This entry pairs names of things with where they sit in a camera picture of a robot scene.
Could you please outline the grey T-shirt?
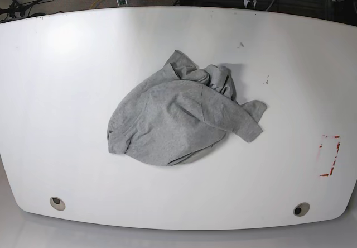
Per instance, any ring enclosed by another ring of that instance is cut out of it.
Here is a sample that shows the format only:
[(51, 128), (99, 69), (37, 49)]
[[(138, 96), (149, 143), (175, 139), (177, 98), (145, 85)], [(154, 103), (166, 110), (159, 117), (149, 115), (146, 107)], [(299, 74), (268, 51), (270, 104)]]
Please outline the grey T-shirt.
[(119, 103), (108, 122), (108, 151), (154, 166), (192, 163), (228, 133), (254, 141), (266, 109), (262, 101), (235, 100), (227, 67), (199, 69), (175, 51)]

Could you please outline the black tripod stand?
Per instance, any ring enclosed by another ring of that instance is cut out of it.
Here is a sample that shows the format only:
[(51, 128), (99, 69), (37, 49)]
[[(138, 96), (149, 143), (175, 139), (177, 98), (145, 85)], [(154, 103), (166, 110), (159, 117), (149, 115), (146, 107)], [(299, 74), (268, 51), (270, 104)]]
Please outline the black tripod stand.
[(34, 0), (22, 3), (18, 0), (11, 0), (11, 4), (8, 8), (1, 8), (1, 16), (5, 15), (3, 19), (1, 19), (1, 23), (11, 22), (14, 20), (20, 20), (24, 18), (31, 17), (31, 11), (36, 5), (46, 4), (54, 2), (55, 0)]

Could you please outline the red tape rectangle marking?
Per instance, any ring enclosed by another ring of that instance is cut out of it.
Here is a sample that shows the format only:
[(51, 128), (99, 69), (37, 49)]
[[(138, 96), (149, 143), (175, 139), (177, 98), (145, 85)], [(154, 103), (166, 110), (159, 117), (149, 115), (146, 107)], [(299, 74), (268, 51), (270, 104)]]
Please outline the red tape rectangle marking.
[(329, 177), (334, 171), (341, 143), (339, 135), (323, 135), (317, 156), (317, 172), (320, 177)]

